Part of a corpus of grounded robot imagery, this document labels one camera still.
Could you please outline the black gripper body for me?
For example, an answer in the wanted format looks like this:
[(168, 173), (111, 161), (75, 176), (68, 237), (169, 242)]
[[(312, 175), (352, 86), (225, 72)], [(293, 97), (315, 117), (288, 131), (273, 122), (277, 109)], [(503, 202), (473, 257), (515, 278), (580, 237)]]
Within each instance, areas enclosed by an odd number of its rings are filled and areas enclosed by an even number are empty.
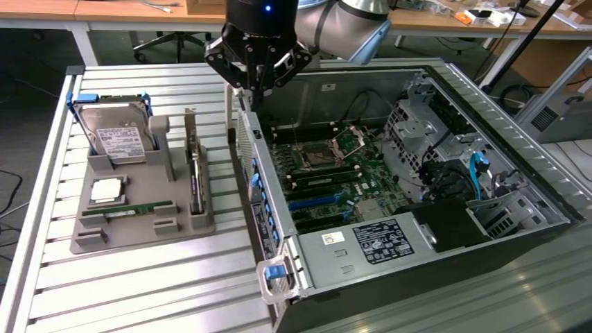
[(221, 37), (232, 62), (261, 69), (269, 46), (281, 48), (281, 53), (295, 46), (296, 13), (296, 1), (227, 2)]

